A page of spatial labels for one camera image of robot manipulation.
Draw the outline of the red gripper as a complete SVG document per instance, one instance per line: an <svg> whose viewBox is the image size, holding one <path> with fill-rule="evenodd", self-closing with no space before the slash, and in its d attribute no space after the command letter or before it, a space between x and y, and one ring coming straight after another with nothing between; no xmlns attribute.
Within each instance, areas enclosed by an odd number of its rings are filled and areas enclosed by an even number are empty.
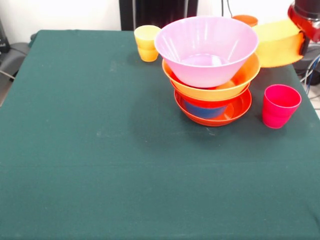
<svg viewBox="0 0 320 240"><path fill-rule="evenodd" d="M320 41L320 4L292 3L288 8L288 17L301 30L303 41L299 48L299 55L305 55L310 40Z"/></svg>

